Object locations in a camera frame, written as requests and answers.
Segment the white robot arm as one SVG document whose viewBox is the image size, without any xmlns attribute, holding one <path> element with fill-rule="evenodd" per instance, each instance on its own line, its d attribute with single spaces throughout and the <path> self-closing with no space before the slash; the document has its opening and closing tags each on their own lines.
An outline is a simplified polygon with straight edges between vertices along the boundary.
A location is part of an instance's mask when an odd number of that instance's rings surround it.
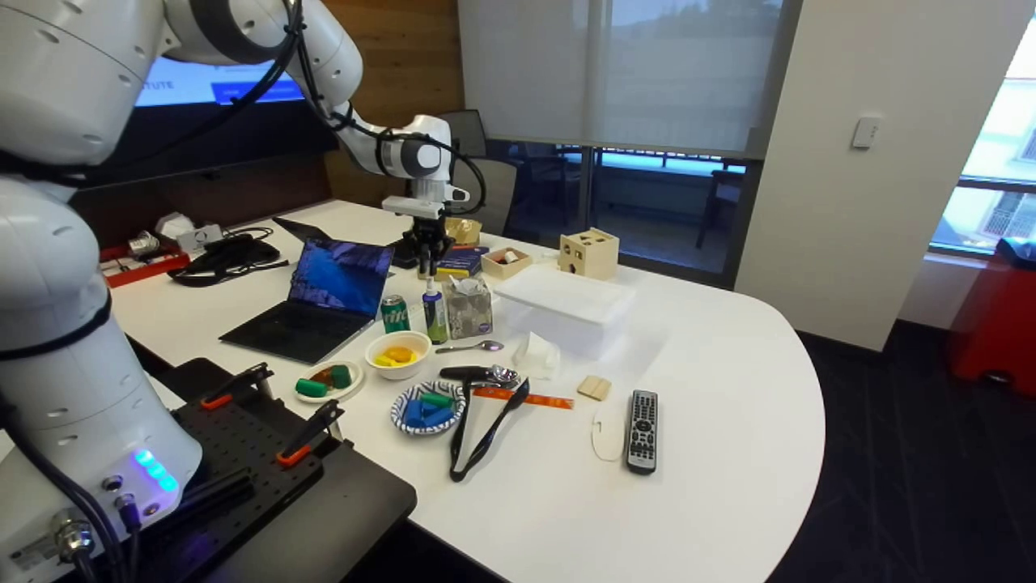
<svg viewBox="0 0 1036 583">
<path fill-rule="evenodd" d="M 362 56 L 323 0 L 0 0 L 0 396 L 16 450 L 97 536 L 132 503 L 172 516 L 202 468 L 110 316 L 101 242 L 142 223 L 97 175 L 158 59 L 257 64 L 305 84 L 349 155 L 415 185 L 391 209 L 434 221 L 454 199 L 451 123 L 402 131 L 354 111 Z"/>
</svg>

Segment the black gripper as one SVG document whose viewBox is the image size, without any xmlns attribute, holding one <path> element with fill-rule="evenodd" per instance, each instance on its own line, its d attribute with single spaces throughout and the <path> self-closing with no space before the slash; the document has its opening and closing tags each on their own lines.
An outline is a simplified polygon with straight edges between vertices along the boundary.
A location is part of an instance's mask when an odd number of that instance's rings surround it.
<svg viewBox="0 0 1036 583">
<path fill-rule="evenodd" d="M 427 269 L 434 279 L 445 273 L 439 257 L 448 253 L 448 229 L 439 221 L 415 221 L 410 229 L 406 235 L 406 242 L 418 257 L 418 279 L 427 279 Z"/>
</svg>

